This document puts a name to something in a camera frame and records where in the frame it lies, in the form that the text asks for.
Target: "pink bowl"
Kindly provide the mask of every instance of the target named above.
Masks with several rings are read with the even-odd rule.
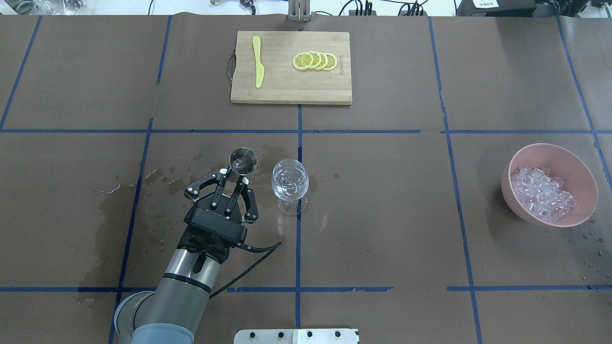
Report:
[[[563,178],[563,190],[576,199],[576,208],[563,216],[556,223],[549,223],[532,215],[518,201],[510,183],[511,175],[517,168],[548,167],[549,177]],[[589,168],[572,152],[550,143],[534,143],[521,148],[510,160],[501,179],[501,190],[506,203],[521,219],[536,225],[547,227],[572,227],[587,221],[597,207],[597,184]]]

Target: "metal cup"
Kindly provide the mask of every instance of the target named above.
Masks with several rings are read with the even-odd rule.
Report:
[[[229,165],[236,174],[246,176],[255,171],[257,155],[249,148],[237,148],[229,155]]]

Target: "water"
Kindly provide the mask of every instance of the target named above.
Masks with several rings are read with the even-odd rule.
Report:
[[[285,166],[272,176],[274,194],[283,201],[295,202],[308,191],[308,175],[298,166]]]

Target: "cutting board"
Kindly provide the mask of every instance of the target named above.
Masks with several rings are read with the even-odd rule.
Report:
[[[261,38],[261,63],[266,68],[255,87],[253,36]],[[332,53],[338,65],[330,71],[296,70],[293,57],[303,51]],[[232,103],[350,105],[351,43],[348,32],[238,31]]]

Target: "black box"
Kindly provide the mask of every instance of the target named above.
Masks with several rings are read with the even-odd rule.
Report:
[[[497,0],[499,7],[477,8],[474,4],[494,3],[493,0],[462,0],[457,15],[461,17],[531,17],[536,9],[535,0]]]

